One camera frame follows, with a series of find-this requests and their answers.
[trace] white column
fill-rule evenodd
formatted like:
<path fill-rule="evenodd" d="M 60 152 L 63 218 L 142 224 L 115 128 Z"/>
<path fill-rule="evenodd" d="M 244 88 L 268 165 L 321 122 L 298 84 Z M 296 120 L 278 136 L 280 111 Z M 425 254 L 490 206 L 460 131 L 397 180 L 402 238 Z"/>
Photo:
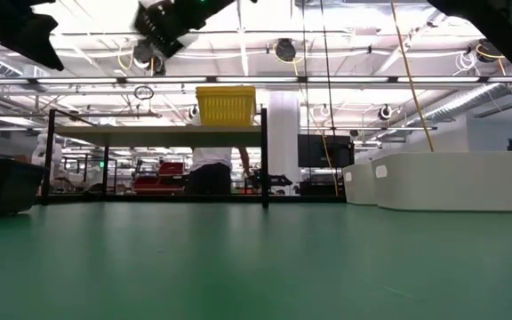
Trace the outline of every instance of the white column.
<path fill-rule="evenodd" d="M 298 133 L 300 130 L 300 100 L 296 92 L 271 92 L 268 104 L 268 171 L 285 174 L 294 185 L 300 182 L 298 167 Z M 293 195 L 290 187 L 283 189 Z"/>

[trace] shelf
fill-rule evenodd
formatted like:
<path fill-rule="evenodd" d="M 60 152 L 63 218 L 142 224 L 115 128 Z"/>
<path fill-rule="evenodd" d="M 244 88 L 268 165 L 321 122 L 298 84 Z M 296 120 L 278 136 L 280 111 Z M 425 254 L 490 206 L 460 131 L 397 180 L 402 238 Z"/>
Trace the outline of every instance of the shelf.
<path fill-rule="evenodd" d="M 61 136 L 104 147 L 260 147 L 259 126 L 63 126 Z"/>

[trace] person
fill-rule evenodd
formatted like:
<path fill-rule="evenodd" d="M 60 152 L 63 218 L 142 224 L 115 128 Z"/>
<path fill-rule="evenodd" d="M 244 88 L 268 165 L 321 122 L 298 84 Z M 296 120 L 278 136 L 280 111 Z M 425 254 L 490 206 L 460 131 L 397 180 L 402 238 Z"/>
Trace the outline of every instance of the person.
<path fill-rule="evenodd" d="M 201 125 L 199 113 L 193 116 L 190 125 Z M 244 168 L 250 174 L 250 159 L 246 148 L 237 148 Z M 231 193 L 232 148 L 193 148 L 193 164 L 189 170 L 188 195 L 218 195 Z"/>

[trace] white bin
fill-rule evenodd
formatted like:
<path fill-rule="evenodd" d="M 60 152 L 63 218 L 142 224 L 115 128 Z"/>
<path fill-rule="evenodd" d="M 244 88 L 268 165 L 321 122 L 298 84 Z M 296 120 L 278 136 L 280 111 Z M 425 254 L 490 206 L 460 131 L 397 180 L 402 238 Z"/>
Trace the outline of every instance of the white bin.
<path fill-rule="evenodd" d="M 353 164 L 343 168 L 345 196 L 349 204 L 376 205 L 372 166 Z"/>
<path fill-rule="evenodd" d="M 512 151 L 396 154 L 372 172 L 380 207 L 512 212 Z"/>

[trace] table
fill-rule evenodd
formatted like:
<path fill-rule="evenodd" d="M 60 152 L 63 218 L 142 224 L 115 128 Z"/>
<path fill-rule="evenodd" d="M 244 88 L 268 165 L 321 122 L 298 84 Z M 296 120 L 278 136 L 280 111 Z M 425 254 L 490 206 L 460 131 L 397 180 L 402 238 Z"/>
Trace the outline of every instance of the table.
<path fill-rule="evenodd" d="M 55 126 L 57 114 L 77 120 L 82 126 Z M 47 133 L 88 141 L 98 147 L 104 147 L 104 168 L 102 173 L 102 198 L 108 192 L 108 161 L 110 147 L 261 147 L 261 202 L 264 208 L 269 206 L 268 178 L 268 110 L 260 112 L 260 126 L 219 127 L 219 126 L 99 126 L 79 116 L 52 108 L 49 112 Z M 44 166 L 49 170 L 52 165 L 53 139 L 46 143 Z M 50 173 L 46 173 L 41 187 L 42 204 L 48 204 Z"/>
<path fill-rule="evenodd" d="M 0 319 L 512 319 L 512 214 L 95 203 L 0 220 Z"/>

